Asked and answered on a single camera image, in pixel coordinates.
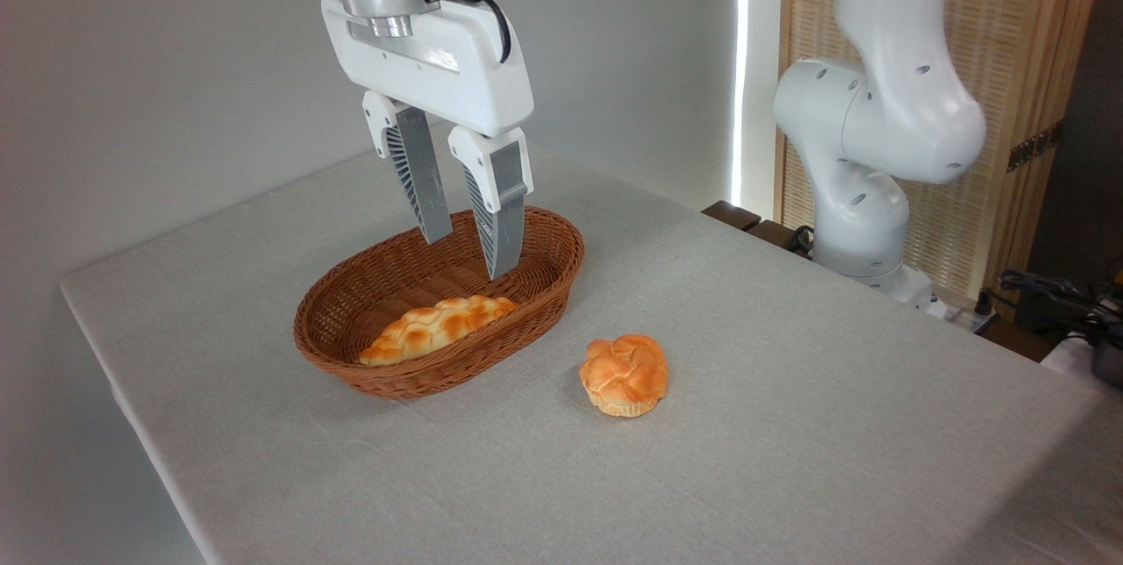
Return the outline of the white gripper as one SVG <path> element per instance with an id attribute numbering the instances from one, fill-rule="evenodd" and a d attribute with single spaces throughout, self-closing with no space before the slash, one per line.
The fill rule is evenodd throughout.
<path id="1" fill-rule="evenodd" d="M 404 38 L 374 36 L 340 1 L 320 6 L 344 72 L 372 89 L 362 98 L 369 137 L 378 157 L 396 170 L 426 242 L 440 240 L 453 227 L 424 111 L 462 125 L 449 133 L 449 148 L 464 168 L 489 277 L 515 268 L 524 195 L 533 193 L 524 133 L 515 126 L 535 109 L 518 39 L 500 62 L 497 18 L 485 4 L 445 2 L 414 16 L 413 34 Z"/>

